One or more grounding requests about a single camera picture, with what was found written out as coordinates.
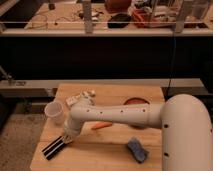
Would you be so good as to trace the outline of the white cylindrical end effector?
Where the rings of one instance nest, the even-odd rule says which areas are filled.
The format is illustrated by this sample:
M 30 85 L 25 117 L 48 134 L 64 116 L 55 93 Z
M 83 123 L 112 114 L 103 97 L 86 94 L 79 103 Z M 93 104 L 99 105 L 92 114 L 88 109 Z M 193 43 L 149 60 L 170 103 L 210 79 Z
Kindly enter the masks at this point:
M 73 142 L 79 134 L 80 134 L 80 127 L 79 126 L 70 125 L 68 123 L 65 123 L 62 141 L 65 144 L 69 144 L 69 143 Z

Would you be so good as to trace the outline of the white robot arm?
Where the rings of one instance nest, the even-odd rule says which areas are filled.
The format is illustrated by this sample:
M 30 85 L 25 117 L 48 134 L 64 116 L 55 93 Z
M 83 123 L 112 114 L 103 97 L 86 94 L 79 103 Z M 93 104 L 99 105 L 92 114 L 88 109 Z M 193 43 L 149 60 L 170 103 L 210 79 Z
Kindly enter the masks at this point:
M 72 105 L 64 123 L 72 142 L 88 121 L 107 121 L 162 130 L 162 171 L 213 171 L 213 125 L 198 98 L 179 94 L 164 103 L 95 106 L 88 98 Z

